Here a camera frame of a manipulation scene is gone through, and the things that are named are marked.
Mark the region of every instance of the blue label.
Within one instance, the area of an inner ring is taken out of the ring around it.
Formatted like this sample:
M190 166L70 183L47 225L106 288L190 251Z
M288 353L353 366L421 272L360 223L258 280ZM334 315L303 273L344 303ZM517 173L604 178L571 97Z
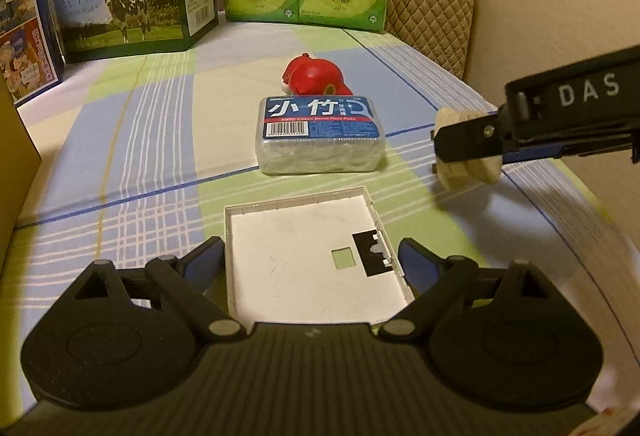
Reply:
M364 97L270 97L263 120L264 140L380 138Z

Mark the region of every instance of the plaid tablecloth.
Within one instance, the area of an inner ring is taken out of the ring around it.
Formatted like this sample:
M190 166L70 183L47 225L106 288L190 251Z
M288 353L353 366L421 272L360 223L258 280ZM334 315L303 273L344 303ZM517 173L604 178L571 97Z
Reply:
M375 103L388 142L381 171L258 170L258 103L281 94L282 71L302 52L334 61ZM223 235L226 205L359 185L395 247L411 236L480 265L535 262L602 339L593 405L630 402L640 391L638 251L556 161L509 165L498 185L445 191L430 170L442 106L492 109L398 39L333 28L223 19L188 52L70 66L63 84L20 108L43 165L2 270L0 425L34 402L22 341L93 259L139 267Z

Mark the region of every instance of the black and white cow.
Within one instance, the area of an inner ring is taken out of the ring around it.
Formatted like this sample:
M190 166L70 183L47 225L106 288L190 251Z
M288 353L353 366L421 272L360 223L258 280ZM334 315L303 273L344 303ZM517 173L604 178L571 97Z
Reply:
M122 32L122 40L127 43L127 16L132 16L142 30L142 40L146 41L146 33L151 30L149 16L146 9L146 0L104 0L111 13L113 22Z

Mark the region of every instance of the red toy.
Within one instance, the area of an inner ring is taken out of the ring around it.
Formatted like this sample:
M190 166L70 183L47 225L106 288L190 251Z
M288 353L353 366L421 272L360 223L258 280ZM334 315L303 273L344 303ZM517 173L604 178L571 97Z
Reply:
M345 86L342 72L326 59L302 54L282 74L282 88L294 95L353 95Z

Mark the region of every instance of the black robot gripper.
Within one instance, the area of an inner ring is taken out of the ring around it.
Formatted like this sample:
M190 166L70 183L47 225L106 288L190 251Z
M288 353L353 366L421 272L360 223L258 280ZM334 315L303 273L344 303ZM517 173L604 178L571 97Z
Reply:
M212 238L144 269L93 262L27 337L38 404L6 433L564 436L594 415L600 342L530 263L479 269L404 239L418 297L378 336L277 323L248 335L202 295L223 254Z

